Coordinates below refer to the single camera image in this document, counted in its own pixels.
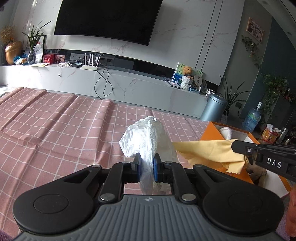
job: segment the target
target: white cotton pad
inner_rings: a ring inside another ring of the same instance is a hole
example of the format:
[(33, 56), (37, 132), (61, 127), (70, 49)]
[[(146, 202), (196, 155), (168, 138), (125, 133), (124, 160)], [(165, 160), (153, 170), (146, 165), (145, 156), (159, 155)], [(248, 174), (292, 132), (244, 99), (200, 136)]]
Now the white cotton pad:
[(225, 140), (231, 140), (232, 130), (229, 127), (223, 127), (219, 130)]

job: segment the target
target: marble tv stand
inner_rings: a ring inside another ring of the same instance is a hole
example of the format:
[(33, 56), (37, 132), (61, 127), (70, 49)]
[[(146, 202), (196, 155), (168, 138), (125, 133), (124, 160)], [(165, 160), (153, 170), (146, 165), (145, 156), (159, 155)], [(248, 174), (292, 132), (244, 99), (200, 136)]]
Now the marble tv stand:
[[(207, 103), (205, 96), (170, 87), (159, 79), (113, 69), (109, 69), (109, 73), (108, 80), (113, 85), (113, 92), (108, 97), (103, 95), (106, 81), (101, 78), (96, 84), (96, 92), (101, 98), (198, 118)], [(58, 64), (46, 67), (0, 67), (1, 85), (47, 89), (92, 97), (97, 97), (94, 84), (99, 78), (100, 74), (97, 71), (60, 67)], [(107, 83), (105, 95), (111, 90), (111, 85)]]

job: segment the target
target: trash can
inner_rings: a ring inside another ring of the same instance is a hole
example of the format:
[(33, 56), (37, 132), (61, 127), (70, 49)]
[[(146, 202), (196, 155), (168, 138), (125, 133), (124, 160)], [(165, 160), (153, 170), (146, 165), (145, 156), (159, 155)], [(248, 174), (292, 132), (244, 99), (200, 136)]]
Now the trash can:
[(211, 94), (207, 98), (207, 104), (200, 117), (201, 121), (219, 121), (225, 110), (227, 101), (215, 94)]

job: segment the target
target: black tv screen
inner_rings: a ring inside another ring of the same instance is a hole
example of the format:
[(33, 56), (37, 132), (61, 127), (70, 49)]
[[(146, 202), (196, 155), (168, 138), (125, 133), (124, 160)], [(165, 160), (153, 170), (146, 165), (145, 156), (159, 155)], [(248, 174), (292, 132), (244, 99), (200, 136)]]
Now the black tv screen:
[(54, 34), (148, 45), (162, 0), (63, 0)]

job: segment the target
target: dark blue wall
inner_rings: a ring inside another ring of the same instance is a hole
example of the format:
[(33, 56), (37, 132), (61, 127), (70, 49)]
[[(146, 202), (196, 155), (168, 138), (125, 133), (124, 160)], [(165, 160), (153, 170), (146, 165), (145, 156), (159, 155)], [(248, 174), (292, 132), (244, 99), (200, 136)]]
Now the dark blue wall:
[(251, 108), (255, 108), (263, 98), (265, 86), (260, 73), (273, 74), (288, 79), (291, 92), (296, 93), (296, 50), (274, 18), (271, 23), (262, 68), (255, 80), (248, 102), (242, 110), (242, 117), (245, 117)]

